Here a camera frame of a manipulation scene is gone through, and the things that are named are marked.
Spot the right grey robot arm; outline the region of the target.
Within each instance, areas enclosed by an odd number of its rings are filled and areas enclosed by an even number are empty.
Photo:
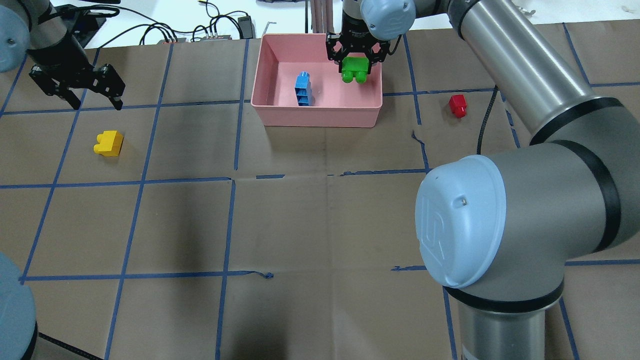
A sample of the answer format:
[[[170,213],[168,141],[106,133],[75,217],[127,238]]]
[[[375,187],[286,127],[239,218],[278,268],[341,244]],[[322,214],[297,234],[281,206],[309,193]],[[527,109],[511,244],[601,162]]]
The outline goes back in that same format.
[[[459,304],[464,360],[542,360],[565,262],[639,232],[639,123],[592,87],[509,0],[345,0],[326,36],[382,62],[414,21],[447,14],[532,133],[528,146],[429,171],[414,223],[425,268]]]

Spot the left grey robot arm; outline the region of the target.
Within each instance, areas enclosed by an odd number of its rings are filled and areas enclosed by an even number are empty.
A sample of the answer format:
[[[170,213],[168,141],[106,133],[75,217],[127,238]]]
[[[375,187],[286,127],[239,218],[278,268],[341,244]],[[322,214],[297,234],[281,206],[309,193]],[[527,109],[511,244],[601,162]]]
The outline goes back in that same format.
[[[124,105],[126,85],[112,64],[96,67],[49,0],[0,2],[0,71],[9,72],[28,56],[34,62],[29,77],[50,97],[65,100],[74,110],[82,101],[73,89],[105,96],[115,110]]]

